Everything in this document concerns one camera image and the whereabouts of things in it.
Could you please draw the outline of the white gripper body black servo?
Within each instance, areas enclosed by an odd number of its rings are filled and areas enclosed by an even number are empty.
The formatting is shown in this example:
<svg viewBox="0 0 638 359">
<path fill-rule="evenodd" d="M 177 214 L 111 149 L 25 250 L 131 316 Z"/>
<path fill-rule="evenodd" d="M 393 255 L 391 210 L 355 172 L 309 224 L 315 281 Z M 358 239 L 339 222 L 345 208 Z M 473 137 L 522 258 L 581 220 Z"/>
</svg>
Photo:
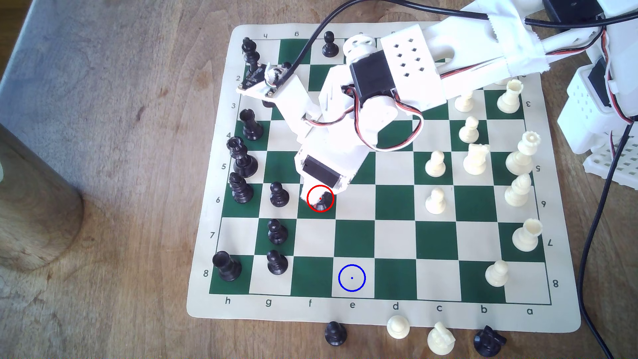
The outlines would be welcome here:
<svg viewBox="0 0 638 359">
<path fill-rule="evenodd" d="M 311 182 L 313 187 L 323 184 L 331 190 L 339 180 L 352 182 L 370 149 L 351 144 L 331 136 L 328 131 L 310 131 L 295 155 L 295 168 L 302 182 Z M 311 188 L 313 195 L 322 194 L 321 188 Z"/>
</svg>

